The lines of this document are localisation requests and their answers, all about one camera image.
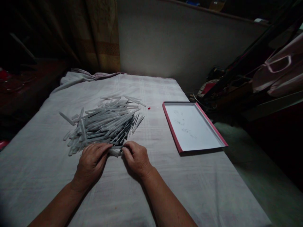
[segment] wrinkled cloth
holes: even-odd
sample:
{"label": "wrinkled cloth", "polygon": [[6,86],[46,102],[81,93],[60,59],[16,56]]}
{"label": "wrinkled cloth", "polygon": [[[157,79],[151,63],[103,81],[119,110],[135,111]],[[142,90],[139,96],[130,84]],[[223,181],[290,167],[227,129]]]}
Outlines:
{"label": "wrinkled cloth", "polygon": [[84,82],[84,81],[94,81],[98,79],[104,79],[116,76],[118,74],[121,74],[122,72],[118,73],[95,73],[94,75],[90,74],[89,72],[78,69],[78,68],[72,68],[71,72],[67,72],[64,77],[60,80],[60,86],[55,88],[51,93],[55,93],[57,91],[63,90],[65,88],[68,88],[72,85]]}
{"label": "wrinkled cloth", "polygon": [[261,65],[252,80],[254,92],[281,97],[303,89],[303,33]]}
{"label": "wrinkled cloth", "polygon": [[[162,108],[164,101],[188,102],[175,80],[119,74],[52,93],[0,152],[0,204],[8,226],[27,226],[73,179],[80,153],[69,157],[63,137],[75,127],[58,112],[73,116],[82,107],[96,108],[102,96],[117,95],[146,104],[140,110],[145,118],[129,140],[147,148],[151,164],[199,226],[271,225],[224,152],[179,155]],[[69,226],[156,223],[138,177],[122,157],[110,156]]]}

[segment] left hand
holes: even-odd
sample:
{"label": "left hand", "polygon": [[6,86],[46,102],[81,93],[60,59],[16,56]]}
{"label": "left hand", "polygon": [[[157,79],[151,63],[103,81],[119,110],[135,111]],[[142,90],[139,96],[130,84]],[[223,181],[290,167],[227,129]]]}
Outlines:
{"label": "left hand", "polygon": [[94,183],[103,169],[108,148],[112,146],[107,143],[94,143],[84,148],[71,182],[73,190],[84,193]]}

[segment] pile of pen refills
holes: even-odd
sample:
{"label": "pile of pen refills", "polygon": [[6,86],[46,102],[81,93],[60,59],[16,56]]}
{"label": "pile of pen refills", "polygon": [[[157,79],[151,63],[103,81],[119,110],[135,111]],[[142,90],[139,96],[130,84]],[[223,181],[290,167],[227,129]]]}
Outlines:
{"label": "pile of pen refills", "polygon": [[69,156],[91,143],[111,143],[114,146],[109,153],[116,157],[121,155],[124,141],[134,134],[144,118],[143,114],[136,113],[141,109],[139,105],[146,107],[139,98],[124,97],[124,101],[121,96],[101,97],[109,101],[105,104],[101,102],[97,109],[85,111],[82,108],[80,114],[71,118],[59,112],[72,126],[77,124],[76,129],[69,131],[63,138],[64,141],[70,139],[67,144],[70,147]]}

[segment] hand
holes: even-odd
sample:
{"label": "hand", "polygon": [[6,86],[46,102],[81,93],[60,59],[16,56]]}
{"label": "hand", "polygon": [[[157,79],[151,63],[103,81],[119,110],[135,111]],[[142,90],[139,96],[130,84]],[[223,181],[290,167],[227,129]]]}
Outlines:
{"label": "hand", "polygon": [[131,170],[141,179],[147,178],[153,167],[149,162],[146,148],[134,141],[126,142],[124,146],[122,151]]}
{"label": "hand", "polygon": [[93,143],[84,148],[71,182],[73,190],[84,193],[94,183],[103,169],[108,153],[107,149],[112,146],[112,144],[107,143]]}

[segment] forearm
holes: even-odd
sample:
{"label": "forearm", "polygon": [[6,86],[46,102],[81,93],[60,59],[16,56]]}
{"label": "forearm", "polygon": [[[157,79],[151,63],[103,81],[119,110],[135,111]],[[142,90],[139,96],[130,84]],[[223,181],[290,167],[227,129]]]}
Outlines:
{"label": "forearm", "polygon": [[29,226],[65,226],[84,193],[72,190],[68,183]]}
{"label": "forearm", "polygon": [[142,179],[148,193],[158,225],[196,226],[195,222],[153,167]]}

